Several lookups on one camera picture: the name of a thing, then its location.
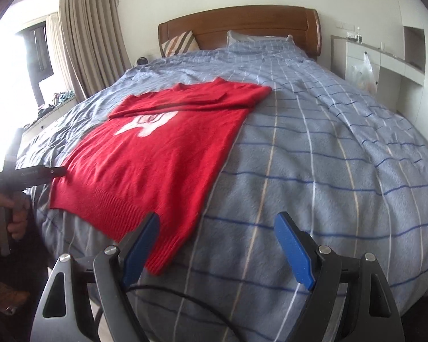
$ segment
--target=human hand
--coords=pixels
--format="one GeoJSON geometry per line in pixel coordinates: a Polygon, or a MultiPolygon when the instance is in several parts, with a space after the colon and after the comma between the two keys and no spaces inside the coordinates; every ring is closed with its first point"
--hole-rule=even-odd
{"type": "Polygon", "coordinates": [[[7,229],[14,240],[22,239],[27,227],[27,211],[30,208],[28,196],[23,192],[16,192],[11,199],[0,194],[0,207],[13,210],[13,220],[8,223],[7,229]]]}

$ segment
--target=wooden headboard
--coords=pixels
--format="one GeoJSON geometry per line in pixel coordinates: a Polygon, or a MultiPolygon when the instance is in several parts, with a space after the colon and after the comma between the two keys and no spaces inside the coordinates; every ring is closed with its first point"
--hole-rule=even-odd
{"type": "Polygon", "coordinates": [[[254,36],[293,36],[295,44],[316,59],[322,50],[317,11],[299,6],[247,5],[202,11],[169,20],[158,26],[162,43],[187,31],[193,31],[202,50],[225,47],[227,31],[254,36]]]}

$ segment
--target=blue blanket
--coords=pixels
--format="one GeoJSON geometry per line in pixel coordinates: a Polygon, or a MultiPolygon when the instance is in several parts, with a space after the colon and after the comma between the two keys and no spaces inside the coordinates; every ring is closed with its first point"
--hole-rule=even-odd
{"type": "MultiPolygon", "coordinates": [[[[129,94],[217,76],[273,91],[244,122],[193,237],[163,275],[145,272],[140,284],[208,302],[248,341],[283,341],[308,295],[274,236],[275,215],[287,211],[340,255],[374,253],[399,310],[411,307],[428,291],[428,144],[406,119],[291,43],[237,43],[130,69],[23,147],[18,164],[61,165],[129,94]]],[[[54,256],[94,255],[111,243],[81,218],[49,210],[49,189],[29,193],[54,256]]],[[[340,289],[326,340],[336,332],[344,294],[340,289]]],[[[175,296],[146,290],[130,299],[156,341],[235,340],[214,316],[175,296]]]]}

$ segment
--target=white graphic on sweater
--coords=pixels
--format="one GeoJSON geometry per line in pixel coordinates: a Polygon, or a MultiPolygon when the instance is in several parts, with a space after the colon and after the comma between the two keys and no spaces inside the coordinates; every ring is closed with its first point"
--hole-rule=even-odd
{"type": "Polygon", "coordinates": [[[177,111],[169,111],[168,113],[144,114],[142,116],[135,117],[133,121],[123,126],[114,135],[119,135],[120,133],[125,132],[127,130],[141,127],[141,130],[138,132],[138,137],[144,138],[145,136],[149,136],[160,126],[163,126],[164,124],[166,124],[176,114],[177,114],[177,111]]]}

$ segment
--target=beige curtain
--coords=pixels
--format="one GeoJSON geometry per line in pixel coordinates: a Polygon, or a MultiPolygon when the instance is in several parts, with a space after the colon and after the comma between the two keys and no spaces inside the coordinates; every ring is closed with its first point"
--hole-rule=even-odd
{"type": "Polygon", "coordinates": [[[46,40],[54,75],[65,85],[64,91],[73,90],[58,13],[46,17],[46,40]]]}
{"type": "Polygon", "coordinates": [[[130,68],[115,0],[60,0],[59,15],[68,58],[87,97],[130,68]]]}

